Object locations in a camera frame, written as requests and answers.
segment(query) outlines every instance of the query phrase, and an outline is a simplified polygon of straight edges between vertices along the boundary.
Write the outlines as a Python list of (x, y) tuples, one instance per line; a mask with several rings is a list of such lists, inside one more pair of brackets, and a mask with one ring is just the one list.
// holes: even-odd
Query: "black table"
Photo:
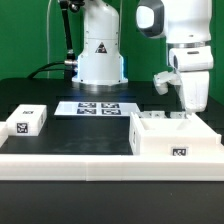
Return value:
[[(140, 110), (179, 111), (172, 87), (159, 96), (150, 82), (131, 82), (111, 93), (79, 91), (62, 80), (0, 82), (0, 119), (19, 104), (46, 104), (38, 137), (9, 137), (2, 154), (130, 155), (129, 118), (56, 117), (59, 101), (130, 102)], [(198, 114), (224, 135), (224, 106), (209, 98)], [(0, 223), (224, 223), (223, 182), (1, 181)]]

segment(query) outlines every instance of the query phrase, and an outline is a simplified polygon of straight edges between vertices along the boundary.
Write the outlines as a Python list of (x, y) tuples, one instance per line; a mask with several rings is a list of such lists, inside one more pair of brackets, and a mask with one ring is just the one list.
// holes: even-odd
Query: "black sticker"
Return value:
[(78, 109), (77, 114), (96, 114), (96, 109)]
[(17, 133), (22, 134), (28, 133), (28, 124), (27, 123), (17, 123)]
[(101, 42), (100, 46), (97, 48), (96, 53), (107, 54), (107, 50), (106, 50), (103, 42)]
[(34, 111), (23, 111), (23, 114), (33, 114)]
[(173, 148), (173, 156), (186, 156), (187, 148)]
[(115, 110), (115, 109), (102, 109), (102, 114), (117, 116), (117, 115), (121, 115), (121, 111)]
[(78, 107), (82, 107), (82, 108), (96, 108), (96, 103), (79, 103)]
[(102, 108), (120, 108), (119, 103), (102, 103)]

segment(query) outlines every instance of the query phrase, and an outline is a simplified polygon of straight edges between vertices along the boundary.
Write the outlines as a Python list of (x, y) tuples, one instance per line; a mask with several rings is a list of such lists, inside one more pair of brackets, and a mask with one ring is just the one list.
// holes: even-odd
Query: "white container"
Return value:
[(21, 104), (6, 121), (8, 134), (14, 136), (38, 136), (46, 118), (46, 105)]
[(150, 119), (132, 113), (129, 141), (134, 155), (208, 156), (220, 148), (221, 135), (195, 114)]

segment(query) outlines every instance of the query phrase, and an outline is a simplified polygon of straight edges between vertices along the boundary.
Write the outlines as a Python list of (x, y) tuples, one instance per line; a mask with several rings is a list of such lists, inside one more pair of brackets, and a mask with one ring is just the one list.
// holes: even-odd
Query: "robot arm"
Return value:
[(69, 8), (77, 12), (82, 7), (84, 13), (84, 48), (78, 56), (77, 75), (72, 78), (73, 86), (94, 91), (110, 91), (127, 86), (128, 80), (123, 76), (123, 57), (118, 49), (118, 12), (103, 0), (58, 1), (61, 6), (63, 2), (65, 5), (67, 3), (65, 10)]
[(176, 87), (187, 113), (204, 111), (207, 105), (209, 73), (213, 57), (209, 41), (211, 0), (141, 0), (136, 19), (149, 38), (166, 37), (167, 64), (173, 72), (154, 77), (159, 94)]

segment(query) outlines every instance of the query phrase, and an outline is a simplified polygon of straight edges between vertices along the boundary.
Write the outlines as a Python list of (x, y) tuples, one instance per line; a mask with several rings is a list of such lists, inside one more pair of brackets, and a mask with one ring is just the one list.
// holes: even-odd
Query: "warning label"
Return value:
[(96, 53), (107, 54), (107, 50), (106, 50), (103, 42), (101, 42), (100, 46), (97, 48)]

